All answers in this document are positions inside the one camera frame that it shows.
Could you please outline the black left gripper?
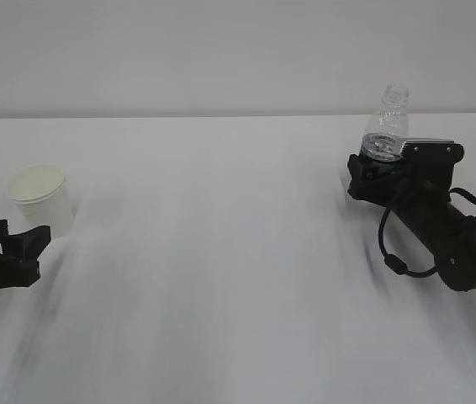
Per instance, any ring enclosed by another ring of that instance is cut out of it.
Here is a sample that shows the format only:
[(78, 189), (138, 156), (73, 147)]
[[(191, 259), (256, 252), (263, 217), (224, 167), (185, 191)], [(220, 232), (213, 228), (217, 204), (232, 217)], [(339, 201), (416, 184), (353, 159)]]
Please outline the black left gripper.
[(51, 242), (49, 226), (9, 235), (8, 221), (0, 220), (0, 289), (30, 287), (40, 278), (41, 253)]

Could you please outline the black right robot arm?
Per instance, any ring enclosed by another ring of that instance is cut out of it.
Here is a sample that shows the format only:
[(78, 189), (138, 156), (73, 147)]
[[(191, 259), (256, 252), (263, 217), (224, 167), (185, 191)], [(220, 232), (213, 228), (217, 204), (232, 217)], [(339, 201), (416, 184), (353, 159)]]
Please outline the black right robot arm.
[[(438, 274), (451, 290), (476, 289), (476, 197), (452, 186), (452, 164), (379, 162), (352, 154), (347, 167), (349, 195), (384, 209), (378, 246), (393, 272), (418, 279)], [(432, 254), (432, 268), (413, 271), (388, 252), (384, 228), (389, 215), (396, 215)]]

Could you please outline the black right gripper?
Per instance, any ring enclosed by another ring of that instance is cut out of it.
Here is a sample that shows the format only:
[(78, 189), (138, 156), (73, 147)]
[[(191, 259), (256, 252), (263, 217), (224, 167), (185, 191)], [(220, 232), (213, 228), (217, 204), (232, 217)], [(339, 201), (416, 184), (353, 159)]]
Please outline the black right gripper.
[(454, 166), (381, 162), (351, 154), (349, 195), (359, 201), (387, 203), (383, 222), (395, 214), (416, 236), (461, 236), (467, 217), (449, 196)]

